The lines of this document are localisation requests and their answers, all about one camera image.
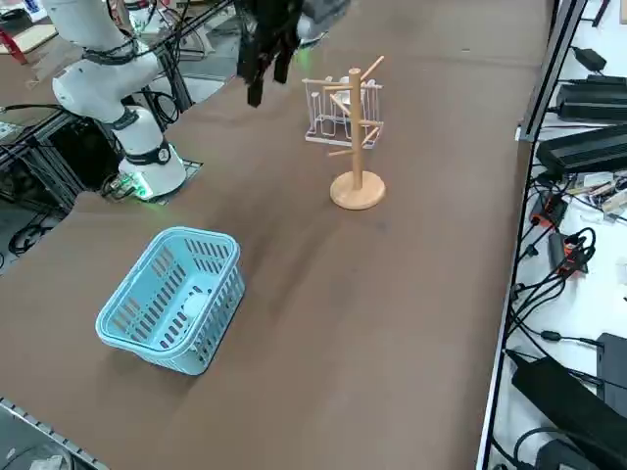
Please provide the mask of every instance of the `brown tabletop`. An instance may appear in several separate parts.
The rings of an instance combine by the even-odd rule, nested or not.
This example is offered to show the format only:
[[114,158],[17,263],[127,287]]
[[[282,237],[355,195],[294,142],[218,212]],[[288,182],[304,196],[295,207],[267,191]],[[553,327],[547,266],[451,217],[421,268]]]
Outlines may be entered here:
[[[199,175],[165,209],[81,197],[0,282],[0,394],[114,470],[467,469],[476,457],[523,175],[513,131],[544,0],[355,1],[311,69],[233,82],[168,132]],[[379,54],[376,208],[329,200],[300,78]],[[99,309],[160,229],[241,244],[242,305],[187,377],[101,344]]]

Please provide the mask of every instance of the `metal frame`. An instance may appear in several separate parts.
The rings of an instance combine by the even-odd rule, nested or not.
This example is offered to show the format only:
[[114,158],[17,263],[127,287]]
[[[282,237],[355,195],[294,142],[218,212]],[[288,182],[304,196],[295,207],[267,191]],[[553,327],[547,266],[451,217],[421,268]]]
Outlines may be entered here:
[[517,274],[517,263],[516,259],[518,258],[518,254],[520,253],[520,239],[522,237],[522,228],[524,225],[525,218],[525,204],[527,201],[527,193],[530,189],[531,182],[531,170],[533,164],[533,149],[534,145],[523,142],[518,144],[519,151],[518,157],[523,158],[524,154],[527,154],[527,158],[529,162],[527,164],[526,171],[526,180],[525,186],[522,194],[520,195],[520,218],[518,220],[518,232],[516,236],[516,244],[513,248],[513,252],[511,254],[511,268],[509,272],[511,273],[509,284],[507,284],[505,302],[503,305],[503,311],[501,314],[501,325],[499,326],[499,336],[497,338],[497,350],[495,352],[494,365],[492,366],[492,376],[490,378],[490,388],[488,390],[488,402],[486,404],[486,412],[483,418],[483,427],[481,430],[481,441],[479,442],[479,451],[477,454],[477,464],[475,470],[486,470],[488,468],[489,457],[490,457],[490,448],[492,444],[490,444],[490,440],[492,439],[492,433],[494,430],[494,420],[496,416],[497,404],[498,404],[498,396],[499,389],[501,386],[501,375],[503,373],[503,361],[505,358],[504,348],[506,345],[506,337],[505,331],[508,327],[507,323],[507,311],[511,305],[510,292],[513,284],[515,283],[516,274]]
[[492,367],[492,376],[490,379],[490,389],[488,392],[488,402],[486,405],[486,413],[483,421],[483,428],[481,433],[481,441],[479,444],[479,452],[477,455],[476,470],[486,470],[488,468],[489,456],[490,456],[490,441],[492,439],[492,433],[494,431],[494,420],[496,416],[496,409],[498,405],[499,388],[501,385],[501,375],[503,372],[503,360],[505,357],[504,347],[506,346],[505,330],[507,328],[507,311],[510,307],[511,300],[509,298],[509,291],[516,279],[516,257],[520,250],[519,240],[522,236],[523,218],[525,216],[524,204],[526,201],[526,195],[529,191],[529,182],[531,176],[531,165],[533,163],[533,149],[537,140],[538,133],[542,126],[547,107],[553,96],[557,80],[561,73],[561,68],[568,54],[570,43],[577,29],[577,25],[581,20],[584,8],[588,0],[564,0],[559,11],[557,12],[557,18],[555,27],[552,30],[551,37],[549,39],[549,45],[547,47],[547,53],[542,63],[540,77],[534,87],[527,112],[523,122],[520,124],[519,140],[528,142],[529,163],[527,167],[527,179],[525,183],[525,190],[522,195],[521,207],[523,208],[520,213],[520,219],[518,222],[518,236],[516,238],[516,246],[512,256],[511,264],[511,277],[510,283],[507,286],[506,300],[501,317],[501,326],[499,328],[499,338],[497,341],[497,350],[495,354],[495,360]]
[[87,453],[84,448],[81,448],[77,446],[76,444],[74,444],[69,439],[64,438],[62,435],[57,433],[51,426],[48,426],[47,424],[42,423],[41,421],[39,421],[32,415],[28,414],[26,411],[24,411],[20,407],[15,406],[13,403],[8,401],[7,399],[0,397],[0,408],[4,408],[13,416],[20,418],[24,423],[32,426],[37,431],[45,434],[51,440],[53,440],[54,442],[56,442],[58,445],[65,448],[66,450],[68,450],[71,454],[73,454],[75,457],[78,457],[80,460],[82,460],[84,463],[86,463],[90,467],[95,468],[96,470],[109,470],[109,467],[104,465],[101,461],[99,461],[94,456]]
[[553,96],[561,67],[568,54],[581,14],[588,0],[563,0],[555,27],[549,38],[547,52],[542,62],[540,77],[531,94],[527,111],[520,124],[520,140],[534,142],[540,131],[545,112]]

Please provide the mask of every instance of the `power adapter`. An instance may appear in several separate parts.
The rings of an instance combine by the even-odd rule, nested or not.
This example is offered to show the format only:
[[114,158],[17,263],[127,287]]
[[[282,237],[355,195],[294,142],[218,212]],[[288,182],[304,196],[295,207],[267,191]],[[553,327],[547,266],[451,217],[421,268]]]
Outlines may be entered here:
[[577,62],[589,71],[602,71],[605,68],[607,61],[593,49],[580,49],[575,46],[571,47],[575,53],[575,59],[577,59]]
[[517,369],[512,385],[526,396],[603,470],[625,470],[627,464],[627,419],[571,377],[551,357],[527,362],[515,353],[507,355]]
[[529,220],[542,227],[559,227],[568,204],[558,194],[543,191],[529,213]]

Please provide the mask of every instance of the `white shelf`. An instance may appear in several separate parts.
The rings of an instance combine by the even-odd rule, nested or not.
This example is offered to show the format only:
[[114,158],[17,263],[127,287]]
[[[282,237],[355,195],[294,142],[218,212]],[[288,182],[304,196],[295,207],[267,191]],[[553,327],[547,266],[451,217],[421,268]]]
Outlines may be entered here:
[[[601,6],[601,0],[590,0],[582,18],[594,18]],[[627,43],[627,26],[619,23],[620,1],[611,0],[598,28],[590,22],[580,22],[572,41],[573,46],[582,49],[591,48],[607,60],[603,70],[606,75],[627,76],[627,57],[622,44]],[[570,51],[564,61],[560,79],[586,78],[590,72],[581,66]],[[551,106],[555,105],[558,87],[555,88]],[[566,122],[556,115],[546,114],[540,140],[555,138],[572,133],[587,132],[591,129],[548,128],[548,126],[598,126],[597,122]],[[544,170],[534,168],[534,174]],[[537,196],[526,205],[523,233],[529,227],[528,214]],[[597,234],[596,252],[589,262],[590,272],[566,282],[566,289],[554,301],[548,302],[535,310],[525,323],[537,331],[555,330],[563,336],[586,337],[596,339],[602,333],[611,333],[627,338],[627,286],[619,283],[617,265],[621,259],[627,259],[627,224],[603,221],[603,215],[585,205],[572,201],[560,226],[564,234],[574,233],[584,227],[591,227]],[[535,240],[544,227],[536,227],[522,243],[521,249]],[[518,267],[516,283],[526,285],[541,281],[551,271],[548,256],[548,236],[537,245],[539,255],[524,259]],[[543,348],[566,367],[574,368],[591,375],[597,374],[596,348],[575,342],[562,341],[548,343],[536,339]],[[515,331],[506,342],[509,349],[541,357],[542,353],[519,330]],[[551,422],[523,396],[512,384],[511,377],[515,367],[506,358],[498,394],[493,435],[510,454],[518,438],[526,431]],[[535,463],[538,449],[553,437],[535,435],[525,441],[520,458],[528,463]],[[507,464],[506,460],[491,448],[489,465],[492,469],[498,463]]]

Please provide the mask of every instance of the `plastic basket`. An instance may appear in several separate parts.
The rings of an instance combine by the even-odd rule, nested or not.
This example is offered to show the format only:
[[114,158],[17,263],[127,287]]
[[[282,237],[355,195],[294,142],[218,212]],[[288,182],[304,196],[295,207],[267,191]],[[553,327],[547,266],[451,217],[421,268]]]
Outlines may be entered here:
[[244,295],[239,253],[227,235],[164,230],[100,311],[98,336],[163,367],[203,373]]

